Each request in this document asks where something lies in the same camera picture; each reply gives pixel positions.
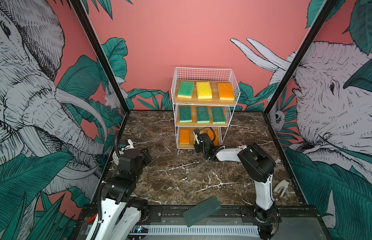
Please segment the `orange sponge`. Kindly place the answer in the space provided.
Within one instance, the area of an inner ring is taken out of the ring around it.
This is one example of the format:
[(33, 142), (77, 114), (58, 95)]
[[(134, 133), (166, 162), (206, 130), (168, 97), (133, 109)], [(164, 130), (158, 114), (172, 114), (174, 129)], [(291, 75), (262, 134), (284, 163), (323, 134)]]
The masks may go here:
[(180, 130), (179, 144), (180, 145), (190, 144), (190, 130), (189, 129)]
[(214, 142), (216, 140), (215, 133), (213, 131), (208, 130), (207, 134), (208, 134), (208, 136), (209, 136), (209, 138), (211, 139), (212, 142)]
[(218, 83), (220, 101), (234, 101), (235, 95), (231, 83)]

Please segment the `dark green sponge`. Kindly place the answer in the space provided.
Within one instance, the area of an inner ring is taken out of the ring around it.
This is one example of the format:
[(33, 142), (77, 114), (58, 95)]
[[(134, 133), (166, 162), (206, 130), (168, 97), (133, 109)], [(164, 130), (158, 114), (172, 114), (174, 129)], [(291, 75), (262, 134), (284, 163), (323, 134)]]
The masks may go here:
[(213, 124), (225, 124), (226, 114), (223, 107), (212, 107), (211, 108)]
[(180, 123), (191, 123), (192, 122), (192, 111), (191, 106), (179, 106)]
[(210, 123), (209, 109), (207, 106), (196, 107), (197, 123), (208, 124)]

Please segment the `yellow sponge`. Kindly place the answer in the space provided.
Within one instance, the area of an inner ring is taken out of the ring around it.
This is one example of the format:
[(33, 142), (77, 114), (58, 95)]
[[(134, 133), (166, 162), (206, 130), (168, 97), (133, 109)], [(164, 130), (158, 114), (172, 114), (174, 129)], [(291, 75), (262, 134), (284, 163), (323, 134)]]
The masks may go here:
[(198, 99), (212, 99), (212, 89), (210, 82), (197, 82), (197, 97)]

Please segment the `bright green sponge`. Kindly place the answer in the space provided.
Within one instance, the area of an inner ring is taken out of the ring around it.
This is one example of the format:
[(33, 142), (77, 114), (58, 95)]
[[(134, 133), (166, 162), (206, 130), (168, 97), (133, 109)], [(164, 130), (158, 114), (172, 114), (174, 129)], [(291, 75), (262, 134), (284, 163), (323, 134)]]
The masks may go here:
[(181, 81), (177, 97), (191, 99), (193, 95), (193, 90), (194, 82)]

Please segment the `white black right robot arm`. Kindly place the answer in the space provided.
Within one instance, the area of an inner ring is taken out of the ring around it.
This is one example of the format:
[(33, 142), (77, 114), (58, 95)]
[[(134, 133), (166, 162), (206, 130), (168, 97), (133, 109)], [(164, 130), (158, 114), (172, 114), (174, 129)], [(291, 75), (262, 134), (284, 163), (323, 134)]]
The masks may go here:
[(253, 215), (261, 223), (279, 221), (279, 215), (272, 194), (272, 180), (275, 161), (256, 143), (239, 147), (216, 146), (207, 133), (194, 129), (196, 152), (202, 152), (204, 157), (214, 162), (238, 162), (243, 165), (250, 178), (254, 181), (256, 203)]

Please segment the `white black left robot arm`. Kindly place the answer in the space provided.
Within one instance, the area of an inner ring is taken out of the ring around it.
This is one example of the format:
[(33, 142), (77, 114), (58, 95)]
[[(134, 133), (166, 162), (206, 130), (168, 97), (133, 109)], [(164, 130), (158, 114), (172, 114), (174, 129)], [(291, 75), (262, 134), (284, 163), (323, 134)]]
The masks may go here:
[(152, 162), (148, 150), (136, 149), (130, 139), (115, 148), (118, 168), (108, 181), (102, 182), (97, 217), (88, 240), (126, 240), (133, 227), (150, 216), (147, 200), (131, 198), (144, 168)]

